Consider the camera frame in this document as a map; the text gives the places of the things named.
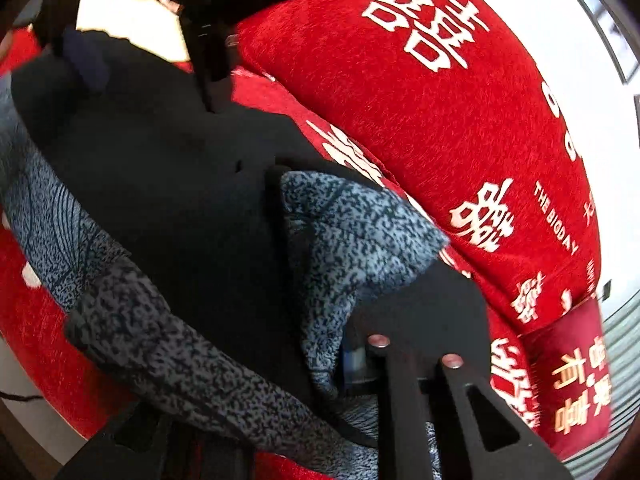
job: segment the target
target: gold chinese character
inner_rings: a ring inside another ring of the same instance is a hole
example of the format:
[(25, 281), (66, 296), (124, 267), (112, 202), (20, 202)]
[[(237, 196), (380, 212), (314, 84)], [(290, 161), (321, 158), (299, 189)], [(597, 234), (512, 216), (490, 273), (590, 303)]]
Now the gold chinese character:
[(573, 426), (584, 426), (587, 423), (589, 407), (587, 390), (584, 390), (576, 401), (565, 400), (564, 406), (556, 411), (556, 433), (563, 431), (564, 434), (568, 434)]
[(580, 384), (584, 384), (584, 363), (586, 360), (582, 358), (579, 348), (574, 349), (574, 357), (564, 354), (562, 361), (566, 364), (551, 372), (552, 375), (560, 374), (560, 380), (554, 383), (554, 388), (556, 390), (564, 388), (568, 384), (575, 382), (576, 379)]
[(596, 390), (596, 394), (593, 396), (593, 402), (596, 403), (594, 415), (599, 415), (601, 408), (611, 402), (611, 380), (609, 379), (609, 374), (605, 375), (593, 386)]
[(593, 338), (593, 345), (589, 348), (589, 361), (591, 368), (598, 367), (599, 370), (604, 368), (607, 362), (607, 350), (604, 348), (604, 342), (601, 337)]

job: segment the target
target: corrugated panel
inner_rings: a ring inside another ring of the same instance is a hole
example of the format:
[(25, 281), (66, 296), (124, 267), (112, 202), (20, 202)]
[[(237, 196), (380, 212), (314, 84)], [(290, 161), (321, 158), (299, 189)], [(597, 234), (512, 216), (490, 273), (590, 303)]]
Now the corrugated panel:
[(611, 376), (609, 436), (565, 461), (576, 480), (591, 480), (606, 464), (640, 408), (640, 291), (604, 321)]

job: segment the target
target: blue gray patterned cloth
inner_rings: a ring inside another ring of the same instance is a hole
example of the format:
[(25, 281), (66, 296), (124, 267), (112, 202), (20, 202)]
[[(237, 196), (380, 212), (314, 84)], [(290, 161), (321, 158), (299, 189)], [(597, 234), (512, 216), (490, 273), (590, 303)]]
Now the blue gray patterned cloth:
[[(289, 240), (311, 234), (295, 267), (302, 349), (316, 387), (376, 434), (371, 399), (336, 398), (332, 375), (355, 305), (410, 284), (446, 237), (388, 190), (291, 171), (281, 180)], [(68, 339), (163, 411), (339, 480), (375, 480), (377, 450), (342, 437), (297, 398), (218, 350), (182, 319), (127, 251), (92, 221), (28, 136), (0, 79), (0, 200), (34, 271), (69, 312)], [(434, 478), (440, 468), (427, 424)]]

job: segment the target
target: round screw head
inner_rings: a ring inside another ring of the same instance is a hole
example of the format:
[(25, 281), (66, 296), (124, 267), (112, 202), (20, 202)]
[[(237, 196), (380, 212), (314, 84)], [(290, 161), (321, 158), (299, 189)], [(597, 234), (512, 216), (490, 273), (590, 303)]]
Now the round screw head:
[(373, 334), (367, 337), (367, 342), (374, 348), (386, 348), (391, 344), (391, 339), (386, 335)]
[(464, 363), (464, 360), (458, 354), (445, 354), (442, 356), (442, 364), (447, 368), (460, 368)]

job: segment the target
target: black cable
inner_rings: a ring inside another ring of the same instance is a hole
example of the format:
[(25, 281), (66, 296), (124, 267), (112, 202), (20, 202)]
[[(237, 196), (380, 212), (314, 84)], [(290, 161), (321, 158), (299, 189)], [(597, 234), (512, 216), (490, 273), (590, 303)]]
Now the black cable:
[(43, 397), (41, 395), (30, 395), (30, 396), (14, 395), (14, 394), (7, 394), (3, 391), (0, 391), (0, 399), (15, 400), (17, 402), (31, 402), (32, 400), (43, 399)]

